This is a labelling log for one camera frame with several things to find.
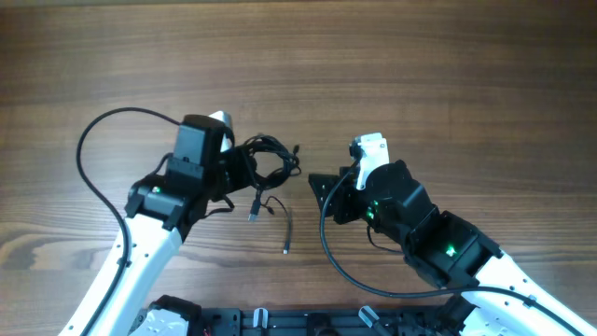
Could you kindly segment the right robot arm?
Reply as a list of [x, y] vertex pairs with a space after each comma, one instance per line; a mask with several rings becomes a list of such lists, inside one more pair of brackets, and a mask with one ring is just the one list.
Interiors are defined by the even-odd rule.
[[372, 171], [365, 187], [357, 166], [338, 175], [311, 174], [321, 217], [338, 224], [362, 219], [397, 243], [433, 290], [449, 296], [427, 329], [440, 335], [593, 335], [595, 327], [540, 287], [494, 240], [433, 204], [403, 161]]

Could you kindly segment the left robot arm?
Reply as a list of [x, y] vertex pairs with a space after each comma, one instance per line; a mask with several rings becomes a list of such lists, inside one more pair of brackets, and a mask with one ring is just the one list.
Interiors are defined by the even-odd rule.
[[248, 170], [234, 145], [228, 113], [185, 116], [164, 174], [152, 173], [132, 185], [125, 228], [62, 334], [127, 334], [192, 226], [210, 216], [208, 203], [248, 187]]

